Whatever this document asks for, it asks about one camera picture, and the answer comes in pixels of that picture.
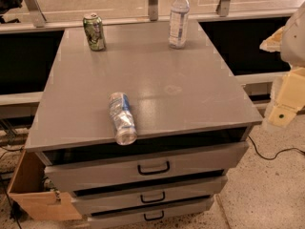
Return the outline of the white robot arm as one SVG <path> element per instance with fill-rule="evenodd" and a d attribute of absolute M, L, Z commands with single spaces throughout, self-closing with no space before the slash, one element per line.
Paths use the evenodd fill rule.
<path fill-rule="evenodd" d="M 268 130 L 285 128 L 305 106 L 305 2 L 259 48 L 280 52 L 281 60 L 291 67 L 274 80 L 263 120 Z"/>

